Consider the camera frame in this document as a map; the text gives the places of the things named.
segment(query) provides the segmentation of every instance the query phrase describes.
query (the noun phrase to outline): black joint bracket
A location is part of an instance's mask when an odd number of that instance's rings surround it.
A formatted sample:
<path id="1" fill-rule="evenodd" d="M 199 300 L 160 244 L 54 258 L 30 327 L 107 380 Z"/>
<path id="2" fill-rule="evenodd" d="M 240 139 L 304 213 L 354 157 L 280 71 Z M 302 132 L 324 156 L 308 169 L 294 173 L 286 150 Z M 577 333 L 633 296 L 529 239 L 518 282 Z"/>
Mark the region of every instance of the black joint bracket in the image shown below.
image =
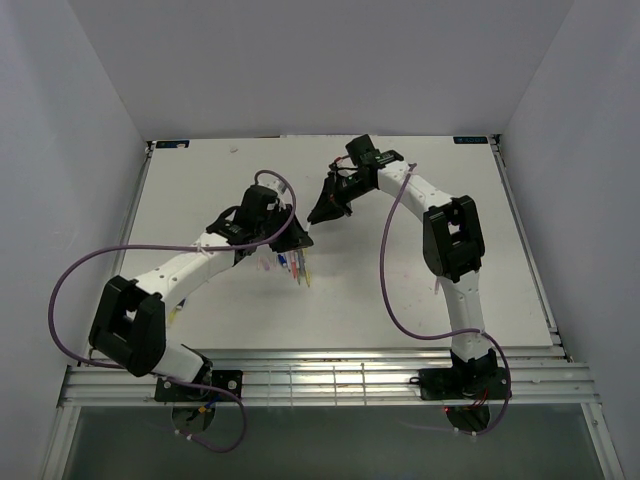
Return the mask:
<path id="1" fill-rule="evenodd" d="M 456 283 L 465 273 L 480 269 L 485 247 L 471 197 L 453 198 L 447 205 L 430 208 L 422 223 L 422 254 L 435 275 Z"/>
<path id="2" fill-rule="evenodd" d="M 164 309 L 160 295 L 141 290 L 135 281 L 113 277 L 102 291 L 89 344 L 132 375 L 146 375 L 166 348 Z"/>

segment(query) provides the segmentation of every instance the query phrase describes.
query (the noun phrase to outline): wire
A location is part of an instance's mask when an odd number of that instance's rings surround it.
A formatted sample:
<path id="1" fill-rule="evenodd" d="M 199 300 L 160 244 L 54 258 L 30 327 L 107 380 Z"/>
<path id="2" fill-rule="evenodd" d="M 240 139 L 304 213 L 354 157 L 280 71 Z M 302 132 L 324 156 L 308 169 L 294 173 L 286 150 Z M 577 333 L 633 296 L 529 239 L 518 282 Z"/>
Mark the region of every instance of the wire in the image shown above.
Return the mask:
<path id="1" fill-rule="evenodd" d="M 182 380 L 178 380 L 175 378 L 169 378 L 168 381 L 175 385 L 180 385 L 182 387 L 197 388 L 198 390 L 209 390 L 210 392 L 216 392 L 218 395 L 223 395 L 229 398 L 234 403 L 238 404 L 238 406 L 240 407 L 240 414 L 242 415 L 242 430 L 240 431 L 240 435 L 238 435 L 238 438 L 236 438 L 236 440 L 227 447 L 218 447 L 217 445 L 213 445 L 212 443 L 207 442 L 206 440 L 203 440 L 199 437 L 195 437 L 191 433 L 180 430 L 180 429 L 177 430 L 178 433 L 180 433 L 181 435 L 184 435 L 188 440 L 196 442 L 197 444 L 202 445 L 203 447 L 211 450 L 214 453 L 229 453 L 230 451 L 236 449 L 238 445 L 242 443 L 242 441 L 244 440 L 244 437 L 247 434 L 247 426 L 249 424 L 249 419 L 247 418 L 247 409 L 242 403 L 242 400 L 240 400 L 240 398 L 236 397 L 233 393 L 227 390 L 223 390 L 222 388 L 218 388 L 218 387 L 213 387 L 211 385 L 200 385 L 197 383 L 183 382 Z"/>
<path id="2" fill-rule="evenodd" d="M 56 326 L 55 326 L 55 306 L 56 306 L 56 301 L 58 299 L 58 294 L 60 293 L 60 289 L 62 288 L 62 285 L 64 284 L 65 280 L 69 277 L 69 275 L 71 275 L 80 265 L 82 265 L 83 263 L 88 262 L 89 260 L 91 260 L 92 258 L 95 258 L 97 256 L 100 255 L 104 255 L 106 253 L 111 253 L 111 252 L 119 252 L 119 251 L 124 251 L 124 250 L 153 250 L 153 251 L 172 251 L 172 252 L 199 252 L 199 251 L 205 251 L 205 252 L 228 252 L 228 251 L 234 251 L 234 250 L 244 250 L 244 249 L 249 249 L 249 248 L 255 248 L 255 247 L 259 247 L 261 245 L 267 245 L 271 242 L 273 242 L 275 239 L 277 239 L 286 229 L 287 227 L 289 227 L 289 225 L 291 224 L 291 222 L 293 221 L 293 219 L 295 218 L 295 214 L 296 214 L 296 195 L 295 192 L 293 191 L 293 187 L 291 186 L 291 184 L 287 181 L 286 178 L 284 178 L 282 175 L 280 175 L 277 172 L 274 172 L 272 170 L 258 170 L 254 176 L 254 180 L 256 183 L 258 183 L 258 177 L 262 174 L 267 174 L 267 175 L 273 175 L 274 177 L 276 177 L 278 180 L 280 180 L 282 183 L 284 183 L 284 185 L 286 186 L 287 190 L 289 190 L 289 194 L 291 195 L 291 213 L 289 215 L 289 217 L 287 218 L 287 220 L 284 222 L 284 224 L 282 225 L 282 227 L 280 227 L 273 235 L 271 235 L 269 238 L 266 238 L 264 240 L 260 240 L 257 242 L 252 242 L 252 243 L 248 243 L 246 245 L 227 245 L 227 246 L 220 246 L 220 247 L 194 247 L 194 246 L 176 246 L 176 245 L 152 245 L 152 244 L 140 244 L 140 245 L 115 245 L 115 246 L 111 246 L 111 247 L 105 247 L 105 248 L 100 248 L 98 250 L 95 250 L 91 253 L 88 253 L 87 255 L 83 256 L 82 258 L 76 260 L 73 264 L 71 264 L 71 266 L 69 266 L 69 268 L 67 268 L 62 275 L 60 275 L 60 278 L 58 278 L 57 282 L 55 283 L 53 290 L 51 291 L 51 296 L 49 297 L 49 307 L 47 309 L 47 324 L 49 327 L 49 334 L 51 335 L 51 339 L 53 340 L 53 343 L 55 343 L 56 347 L 58 347 L 58 349 L 64 353 L 67 357 L 80 362 L 80 363 L 84 363 L 87 365 L 91 365 L 94 367 L 102 367 L 102 368 L 111 368 L 111 369 L 122 369 L 123 367 L 121 367 L 120 365 L 116 365 L 113 363 L 106 363 L 106 362 L 99 362 L 96 360 L 92 360 L 90 358 L 85 358 L 81 355 L 78 355 L 75 352 L 72 352 L 69 348 L 67 348 L 62 341 L 60 340 L 60 337 L 58 336 L 58 332 L 56 331 Z M 220 395 L 224 395 L 226 397 L 228 397 L 229 399 L 231 399 L 233 402 L 237 403 L 240 406 L 240 411 L 242 413 L 242 422 L 243 422 L 243 426 L 242 426 L 242 432 L 240 434 L 240 436 L 238 437 L 238 439 L 229 447 L 217 447 L 215 445 L 211 445 L 208 442 L 205 442 L 204 440 L 200 440 L 200 439 L 194 439 L 197 443 L 209 448 L 210 450 L 214 451 L 214 452 L 218 452 L 218 453 L 226 453 L 226 452 L 230 452 L 231 450 L 233 450 L 234 448 L 236 448 L 240 442 L 242 442 L 242 440 L 244 439 L 246 430 L 247 430 L 247 415 L 246 415 L 246 411 L 244 408 L 244 405 L 242 404 L 242 401 L 236 397 L 235 395 L 233 395 L 230 392 L 227 392 L 226 390 L 220 389 L 220 388 L 216 388 L 216 387 L 212 387 L 210 385 L 199 385 L 199 384 L 195 384 L 195 383 L 188 383 L 188 382 L 184 382 L 182 380 L 179 380 L 177 378 L 172 378 L 172 377 L 168 377 L 166 379 L 167 381 L 174 383 L 176 385 L 182 385 L 184 387 L 188 387 L 188 388 L 196 388 L 196 389 L 204 389 L 204 390 L 209 390 L 212 392 L 217 392 Z"/>
<path id="3" fill-rule="evenodd" d="M 500 409 L 500 413 L 498 413 L 498 416 L 496 417 L 496 419 L 484 430 L 480 430 L 479 432 L 473 433 L 475 435 L 485 435 L 491 432 L 494 428 L 496 428 L 496 426 L 502 421 L 505 413 L 507 412 L 507 407 L 509 406 L 509 397 L 511 396 L 511 371 L 509 369 L 509 363 L 507 362 L 507 357 L 504 354 L 502 347 L 500 347 L 500 345 L 498 344 L 495 338 L 493 338 L 487 332 L 480 330 L 479 328 L 461 328 L 459 330 L 454 330 L 452 332 L 447 332 L 447 333 L 441 333 L 439 335 L 418 335 L 417 333 L 413 333 L 410 330 L 407 330 L 400 323 L 395 313 L 393 313 L 393 309 L 391 308 L 391 303 L 389 302 L 389 293 L 387 292 L 387 282 L 384 274 L 384 257 L 385 257 L 385 251 L 387 248 L 387 239 L 389 237 L 389 229 L 391 228 L 391 220 L 393 219 L 393 215 L 396 212 L 396 209 L 398 208 L 400 199 L 402 198 L 402 195 L 404 194 L 404 191 L 407 188 L 407 184 L 411 179 L 411 172 L 413 171 L 414 168 L 416 168 L 415 163 L 409 165 L 409 172 L 407 172 L 404 182 L 402 182 L 402 186 L 400 187 L 400 191 L 398 192 L 398 195 L 396 196 L 393 202 L 393 205 L 391 206 L 391 210 L 389 211 L 389 215 L 387 216 L 387 221 L 384 225 L 384 231 L 382 233 L 382 243 L 380 245 L 380 287 L 382 289 L 382 300 L 384 301 L 384 306 L 387 309 L 387 313 L 389 314 L 389 318 L 391 318 L 391 321 L 393 322 L 393 324 L 398 328 L 398 330 L 400 330 L 402 333 L 404 333 L 405 335 L 408 335 L 411 338 L 415 338 L 417 340 L 442 340 L 444 338 L 455 337 L 457 335 L 462 335 L 465 333 L 476 333 L 476 334 L 482 335 L 484 338 L 486 338 L 493 344 L 495 349 L 498 351 L 498 354 L 500 355 L 500 358 L 502 359 L 502 363 L 504 364 L 504 368 L 507 372 L 507 379 L 506 379 L 507 395 L 505 396 L 504 403 L 502 404 L 502 408 Z M 417 427 L 417 428 L 426 429 L 426 430 L 442 430 L 438 427 Z"/>

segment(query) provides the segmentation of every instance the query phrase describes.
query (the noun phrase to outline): small sticker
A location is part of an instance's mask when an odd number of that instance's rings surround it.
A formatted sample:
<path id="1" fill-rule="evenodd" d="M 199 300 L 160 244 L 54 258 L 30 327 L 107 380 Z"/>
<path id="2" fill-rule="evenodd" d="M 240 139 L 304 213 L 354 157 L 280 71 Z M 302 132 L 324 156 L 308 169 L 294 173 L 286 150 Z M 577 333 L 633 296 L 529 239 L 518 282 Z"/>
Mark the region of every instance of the small sticker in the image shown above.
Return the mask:
<path id="1" fill-rule="evenodd" d="M 189 140 L 160 140 L 156 148 L 189 148 Z"/>
<path id="2" fill-rule="evenodd" d="M 470 145 L 474 143 L 489 143 L 487 137 L 453 137 L 453 143 L 456 145 Z"/>

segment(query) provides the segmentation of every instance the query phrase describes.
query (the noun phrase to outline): white board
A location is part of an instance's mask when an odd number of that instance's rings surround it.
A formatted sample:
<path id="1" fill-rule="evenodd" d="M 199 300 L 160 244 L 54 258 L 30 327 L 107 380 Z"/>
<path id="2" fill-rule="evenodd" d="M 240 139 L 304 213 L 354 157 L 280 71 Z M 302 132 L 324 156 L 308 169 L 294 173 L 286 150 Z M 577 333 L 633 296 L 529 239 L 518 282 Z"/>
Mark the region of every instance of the white board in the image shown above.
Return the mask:
<path id="1" fill-rule="evenodd" d="M 280 172 L 306 217 L 327 165 L 350 137 L 193 140 L 185 149 L 157 149 L 130 243 L 188 245 L 218 214 L 237 204 L 261 168 Z M 452 195 L 475 199 L 486 243 L 480 292 L 486 329 L 505 346 L 551 345 L 548 328 L 489 145 L 455 145 L 451 137 L 373 137 L 395 149 L 416 172 Z M 196 349 L 385 349 L 446 346 L 413 340 L 387 317 L 378 278 L 385 218 L 392 204 L 374 191 L 353 202 L 354 215 L 311 228 L 311 288 L 283 270 L 257 269 L 262 247 L 194 292 L 170 335 Z M 170 257 L 129 252 L 122 274 L 133 277 Z M 404 325 L 421 334 L 450 330 L 442 293 L 422 258 L 422 225 L 403 207 L 387 248 L 391 303 Z"/>

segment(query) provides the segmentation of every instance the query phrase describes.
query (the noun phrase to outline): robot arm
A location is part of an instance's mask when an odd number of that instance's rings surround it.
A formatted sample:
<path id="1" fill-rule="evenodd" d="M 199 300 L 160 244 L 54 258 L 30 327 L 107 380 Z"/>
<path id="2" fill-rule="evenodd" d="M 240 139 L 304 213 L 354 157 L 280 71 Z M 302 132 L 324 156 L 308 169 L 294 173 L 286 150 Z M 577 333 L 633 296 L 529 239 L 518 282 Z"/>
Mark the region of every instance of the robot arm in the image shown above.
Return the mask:
<path id="1" fill-rule="evenodd" d="M 320 199 L 308 217 L 311 224 L 351 215 L 350 202 L 374 189 L 395 198 L 410 174 L 400 154 L 381 153 L 367 135 L 347 144 L 347 152 L 355 169 L 344 169 L 337 162 L 330 165 Z M 401 203 L 423 223 L 423 256 L 444 291 L 452 330 L 484 330 L 478 293 L 484 241 L 475 203 L 467 196 L 451 197 L 418 175 L 411 175 Z M 452 354 L 454 364 L 473 365 L 474 370 L 484 363 L 491 363 L 488 368 L 496 365 L 489 341 L 478 334 L 454 337 Z"/>
<path id="2" fill-rule="evenodd" d="M 272 237 L 286 224 L 293 207 L 281 199 L 285 190 L 279 180 L 252 185 L 242 203 L 225 210 L 209 225 L 191 251 L 131 280 L 121 276 L 109 280 L 98 304 L 90 345 L 137 377 L 155 373 L 201 383 L 210 371 L 209 361 L 168 339 L 165 319 L 190 293 L 251 255 L 257 242 Z M 269 244 L 278 253 L 312 245 L 295 217 Z M 212 247 L 229 250 L 207 251 Z"/>

